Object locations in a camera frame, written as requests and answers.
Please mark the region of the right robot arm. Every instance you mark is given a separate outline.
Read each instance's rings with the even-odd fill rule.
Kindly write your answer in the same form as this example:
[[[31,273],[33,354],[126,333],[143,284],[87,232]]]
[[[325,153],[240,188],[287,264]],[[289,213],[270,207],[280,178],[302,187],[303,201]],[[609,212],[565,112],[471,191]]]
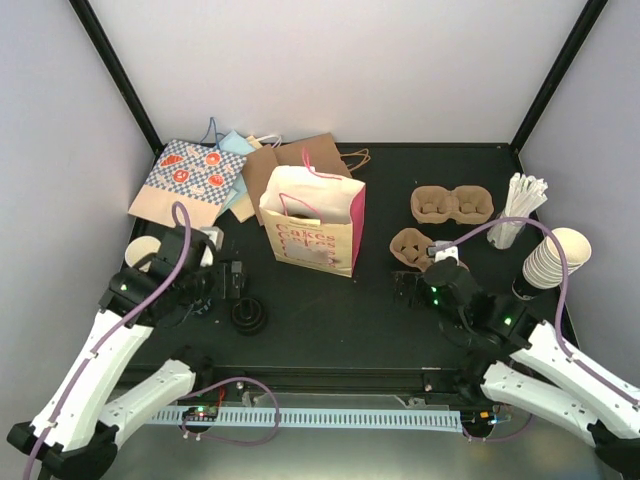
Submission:
[[[463,352],[453,376],[465,403],[515,406],[592,447],[626,478],[639,476],[639,389],[576,347],[555,326],[508,295],[483,290],[454,260],[424,272],[396,271],[394,295],[437,315]]]

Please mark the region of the pink cakes paper bag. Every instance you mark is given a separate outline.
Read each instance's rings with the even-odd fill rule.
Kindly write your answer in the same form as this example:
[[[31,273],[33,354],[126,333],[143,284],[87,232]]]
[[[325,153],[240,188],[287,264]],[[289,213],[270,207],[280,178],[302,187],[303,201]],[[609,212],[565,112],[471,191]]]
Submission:
[[[350,278],[363,236],[366,184],[316,170],[309,151],[300,166],[278,166],[259,211],[275,259]]]

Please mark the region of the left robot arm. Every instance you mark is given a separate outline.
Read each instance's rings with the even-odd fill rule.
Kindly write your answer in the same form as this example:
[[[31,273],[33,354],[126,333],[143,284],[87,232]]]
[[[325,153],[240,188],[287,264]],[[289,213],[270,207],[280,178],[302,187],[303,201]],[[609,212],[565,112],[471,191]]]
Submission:
[[[32,421],[15,424],[7,436],[31,462],[41,463],[40,478],[102,478],[124,443],[159,410],[213,391],[211,358],[184,346],[131,390],[111,396],[160,320],[183,307],[239,299],[243,265],[216,259],[222,242],[217,227],[176,226],[165,232],[158,251],[111,278],[60,387]]]

